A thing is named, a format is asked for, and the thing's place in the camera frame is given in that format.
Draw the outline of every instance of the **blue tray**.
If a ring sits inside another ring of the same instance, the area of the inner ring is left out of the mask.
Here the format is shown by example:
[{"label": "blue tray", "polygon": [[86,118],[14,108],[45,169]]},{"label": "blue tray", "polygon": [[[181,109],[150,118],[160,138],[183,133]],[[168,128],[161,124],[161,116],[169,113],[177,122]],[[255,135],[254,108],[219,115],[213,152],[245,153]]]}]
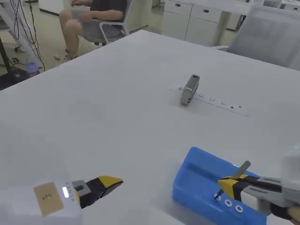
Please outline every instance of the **blue tray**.
[{"label": "blue tray", "polygon": [[[220,201],[214,200],[214,194],[220,190],[217,180],[231,176],[237,170],[233,164],[192,147],[175,178],[173,199],[217,225],[265,225],[265,215],[226,194],[221,195]],[[249,171],[245,174],[258,176]],[[232,207],[225,205],[225,199],[232,201]],[[238,213],[236,205],[242,206],[244,211]]]}]

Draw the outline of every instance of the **label sticker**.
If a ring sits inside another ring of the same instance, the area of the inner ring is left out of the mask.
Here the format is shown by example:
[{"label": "label sticker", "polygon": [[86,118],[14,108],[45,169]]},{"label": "label sticker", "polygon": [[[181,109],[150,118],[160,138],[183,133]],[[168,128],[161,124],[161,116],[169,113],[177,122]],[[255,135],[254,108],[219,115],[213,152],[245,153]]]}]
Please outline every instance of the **label sticker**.
[{"label": "label sticker", "polygon": [[58,193],[54,182],[34,187],[33,190],[43,217],[64,208],[60,194]]}]

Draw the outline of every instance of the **shorts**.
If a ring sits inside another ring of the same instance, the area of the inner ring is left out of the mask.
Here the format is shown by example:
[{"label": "shorts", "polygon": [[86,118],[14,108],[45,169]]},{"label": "shorts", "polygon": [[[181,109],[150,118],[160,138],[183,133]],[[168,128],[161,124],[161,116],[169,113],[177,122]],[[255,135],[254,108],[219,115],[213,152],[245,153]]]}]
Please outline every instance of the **shorts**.
[{"label": "shorts", "polygon": [[[99,26],[101,22],[104,22],[103,20],[92,20],[91,22],[79,21],[81,14],[86,11],[87,10],[79,9],[79,8],[71,9],[71,15],[73,19],[77,19],[78,22],[81,24],[84,39],[90,42],[95,42],[95,40],[97,39],[104,39],[104,36]],[[102,28],[107,39],[118,36],[121,33],[121,30],[114,26],[103,25]]]}]

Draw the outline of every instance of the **silver device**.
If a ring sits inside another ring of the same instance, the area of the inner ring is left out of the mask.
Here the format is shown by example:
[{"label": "silver device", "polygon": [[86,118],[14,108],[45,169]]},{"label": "silver device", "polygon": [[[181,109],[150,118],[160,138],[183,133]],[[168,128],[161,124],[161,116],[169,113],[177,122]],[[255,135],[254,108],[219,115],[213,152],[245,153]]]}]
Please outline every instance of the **silver device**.
[{"label": "silver device", "polygon": [[192,101],[192,98],[199,86],[199,81],[200,77],[197,75],[192,75],[191,78],[188,80],[181,95],[180,101],[182,105],[188,105]]}]

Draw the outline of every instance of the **chair armrest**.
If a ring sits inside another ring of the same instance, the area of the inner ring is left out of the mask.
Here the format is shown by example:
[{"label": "chair armrest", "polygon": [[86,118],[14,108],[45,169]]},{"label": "chair armrest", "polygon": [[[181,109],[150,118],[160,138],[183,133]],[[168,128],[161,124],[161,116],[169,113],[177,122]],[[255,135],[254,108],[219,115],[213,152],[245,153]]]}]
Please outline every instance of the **chair armrest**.
[{"label": "chair armrest", "polygon": [[226,52],[227,49],[228,49],[228,46],[226,46],[226,45],[220,45],[220,46],[213,46],[211,48]]},{"label": "chair armrest", "polygon": [[107,40],[107,37],[106,37],[106,35],[104,33],[103,25],[118,25],[118,26],[122,26],[123,30],[125,32],[125,36],[129,35],[129,31],[128,31],[127,25],[124,22],[107,22],[107,21],[101,22],[99,26],[100,26],[100,30],[101,30],[101,32],[102,32],[102,34],[104,36],[104,39],[105,39],[106,43],[109,43],[109,41]]}]

